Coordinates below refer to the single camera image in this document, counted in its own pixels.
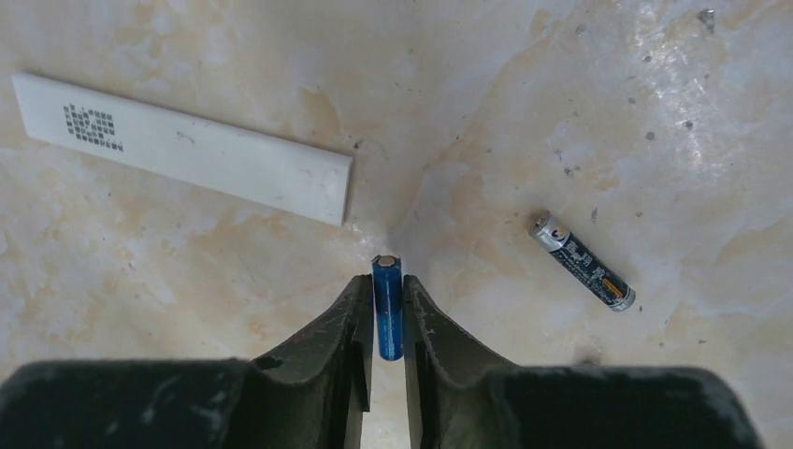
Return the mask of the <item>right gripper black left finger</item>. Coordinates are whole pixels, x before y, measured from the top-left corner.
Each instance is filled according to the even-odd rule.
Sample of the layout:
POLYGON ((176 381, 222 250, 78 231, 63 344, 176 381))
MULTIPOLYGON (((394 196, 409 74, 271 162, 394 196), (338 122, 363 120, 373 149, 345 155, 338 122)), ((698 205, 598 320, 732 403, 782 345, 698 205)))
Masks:
POLYGON ((5 448, 356 448, 372 280, 254 359, 47 360, 1 385, 5 448))

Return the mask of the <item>dark AAA battery upper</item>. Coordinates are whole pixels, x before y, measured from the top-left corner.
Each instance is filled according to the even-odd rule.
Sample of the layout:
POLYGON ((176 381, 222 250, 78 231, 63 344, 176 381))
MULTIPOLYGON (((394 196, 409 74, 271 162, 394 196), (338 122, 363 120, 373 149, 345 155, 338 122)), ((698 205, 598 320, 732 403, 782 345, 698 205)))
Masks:
POLYGON ((531 223, 528 234, 612 311, 626 311, 633 305, 635 291, 549 211, 531 223))

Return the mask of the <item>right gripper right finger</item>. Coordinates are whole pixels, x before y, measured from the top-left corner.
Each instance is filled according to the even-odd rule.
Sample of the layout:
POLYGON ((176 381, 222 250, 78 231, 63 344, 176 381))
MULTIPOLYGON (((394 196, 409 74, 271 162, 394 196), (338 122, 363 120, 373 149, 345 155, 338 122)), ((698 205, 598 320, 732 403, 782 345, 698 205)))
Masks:
POLYGON ((734 391, 694 367, 517 365, 442 312, 418 278, 404 294, 414 448, 759 448, 734 391))

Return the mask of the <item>blue AAA battery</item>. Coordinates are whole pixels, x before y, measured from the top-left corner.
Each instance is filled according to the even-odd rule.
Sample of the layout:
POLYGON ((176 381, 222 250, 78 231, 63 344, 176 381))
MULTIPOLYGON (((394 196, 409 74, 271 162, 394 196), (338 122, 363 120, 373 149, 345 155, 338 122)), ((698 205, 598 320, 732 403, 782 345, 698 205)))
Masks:
POLYGON ((380 254, 371 266, 379 353, 384 360, 396 361, 403 356, 401 259, 380 254))

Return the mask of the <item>white remote battery cover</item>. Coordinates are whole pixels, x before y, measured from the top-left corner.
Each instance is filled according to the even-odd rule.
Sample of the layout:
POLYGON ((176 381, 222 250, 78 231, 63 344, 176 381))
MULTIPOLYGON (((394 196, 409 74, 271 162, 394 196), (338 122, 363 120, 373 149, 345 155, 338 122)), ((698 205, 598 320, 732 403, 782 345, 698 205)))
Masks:
POLYGON ((346 209, 350 156, 20 73, 30 138, 329 225, 346 209))

